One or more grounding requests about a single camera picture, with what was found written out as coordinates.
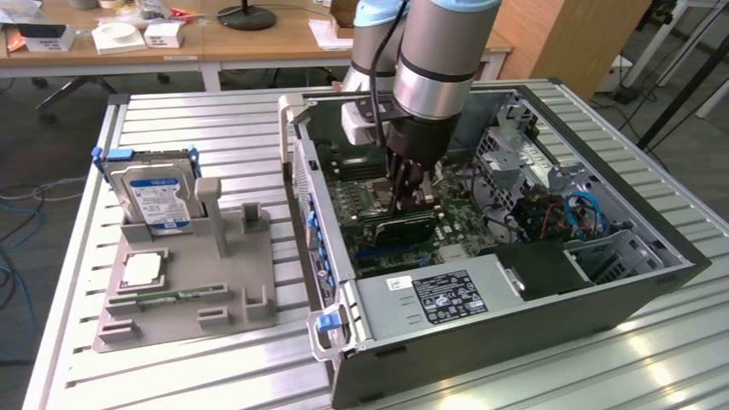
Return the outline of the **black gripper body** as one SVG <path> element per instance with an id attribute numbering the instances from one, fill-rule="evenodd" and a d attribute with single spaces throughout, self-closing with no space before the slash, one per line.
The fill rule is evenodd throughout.
<path id="1" fill-rule="evenodd" d="M 392 120 L 386 141 L 388 161 L 408 160 L 431 169 L 446 155 L 458 124 L 459 115 L 446 120 L 415 116 Z"/>

